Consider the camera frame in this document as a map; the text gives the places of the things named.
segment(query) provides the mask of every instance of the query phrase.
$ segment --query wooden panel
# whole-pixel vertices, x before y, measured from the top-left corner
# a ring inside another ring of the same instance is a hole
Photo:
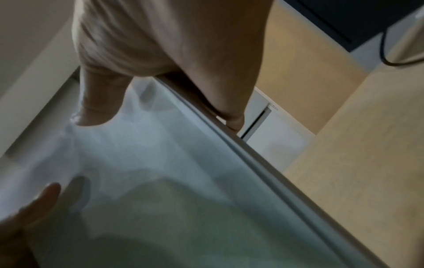
[[[423,51],[423,23],[411,33],[396,60]],[[285,173],[393,268],[424,267],[423,74],[374,71]]]
[[[365,77],[339,45],[274,4],[257,82],[274,103],[316,134]]]

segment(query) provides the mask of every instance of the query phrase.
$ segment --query black panel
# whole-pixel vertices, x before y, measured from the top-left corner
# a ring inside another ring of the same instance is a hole
[[[286,0],[348,51],[424,5],[424,0]]]

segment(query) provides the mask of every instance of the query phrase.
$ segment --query beige surface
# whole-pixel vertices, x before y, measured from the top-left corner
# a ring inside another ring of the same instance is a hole
[[[316,134],[365,77],[335,42],[274,4],[257,87],[278,106]]]
[[[423,29],[397,60],[422,51]],[[424,64],[373,72],[286,172],[393,268],[424,267],[423,74]]]

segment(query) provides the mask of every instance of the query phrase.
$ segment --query human hand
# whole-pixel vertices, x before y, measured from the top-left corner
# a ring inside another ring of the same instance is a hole
[[[60,184],[50,184],[29,205],[0,221],[1,268],[38,267],[26,241],[25,229],[51,211],[60,192]]]

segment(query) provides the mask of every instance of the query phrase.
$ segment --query cord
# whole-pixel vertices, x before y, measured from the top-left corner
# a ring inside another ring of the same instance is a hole
[[[384,47],[386,46],[386,37],[387,37],[387,30],[385,29],[383,31],[383,35],[381,36],[381,42],[380,42],[380,59],[381,61],[388,66],[394,66],[394,67],[400,67],[400,66],[410,66],[410,65],[415,65],[418,63],[422,63],[424,62],[424,58],[420,58],[420,59],[416,59],[416,60],[412,60],[412,61],[407,61],[407,62],[390,62],[386,59],[386,56],[384,54]]]

